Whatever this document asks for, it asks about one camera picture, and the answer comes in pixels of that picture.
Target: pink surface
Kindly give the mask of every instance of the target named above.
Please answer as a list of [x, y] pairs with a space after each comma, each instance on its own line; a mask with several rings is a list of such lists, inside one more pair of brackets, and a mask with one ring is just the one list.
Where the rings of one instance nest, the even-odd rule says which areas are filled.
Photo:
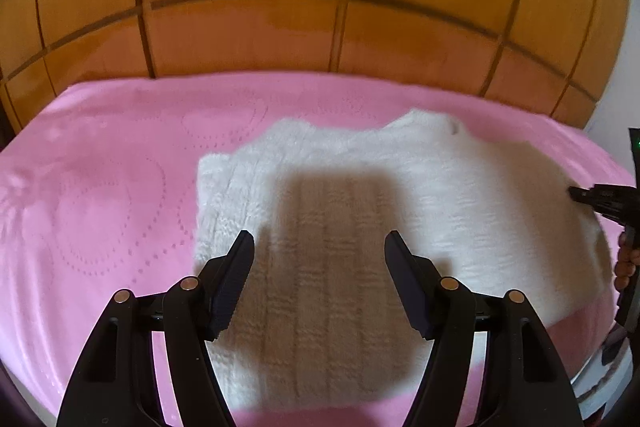
[[[452, 114], [481, 139], [528, 140], [580, 185], [633, 184], [579, 131], [436, 89], [317, 73], [79, 84], [0, 154], [0, 358], [57, 412], [84, 341], [114, 291], [161, 292], [192, 273], [202, 155], [233, 151], [285, 116], [361, 129], [412, 107]], [[614, 248], [619, 227], [604, 225]], [[602, 340], [612, 310], [612, 294], [605, 295], [551, 328], [569, 371]], [[165, 417], [176, 425], [162, 354], [157, 365]], [[472, 419], [480, 380], [481, 368], [473, 368], [461, 425]], [[239, 426], [399, 426], [411, 400], [234, 417]]]

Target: round bolt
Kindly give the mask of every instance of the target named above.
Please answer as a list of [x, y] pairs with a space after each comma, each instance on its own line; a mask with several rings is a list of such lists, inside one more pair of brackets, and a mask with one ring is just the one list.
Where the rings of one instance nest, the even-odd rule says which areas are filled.
[[509, 299], [511, 302], [522, 304], [524, 302], [524, 293], [519, 292], [518, 290], [511, 290], [509, 292]]
[[446, 290], [457, 290], [460, 284], [453, 277], [443, 277], [440, 280], [440, 286]]
[[193, 290], [198, 287], [199, 283], [197, 277], [185, 277], [180, 281], [180, 288], [183, 290]]
[[127, 301], [127, 299], [129, 299], [129, 296], [130, 296], [129, 290], [120, 290], [116, 292], [116, 295], [113, 296], [113, 300], [116, 301], [118, 304], [121, 304]]

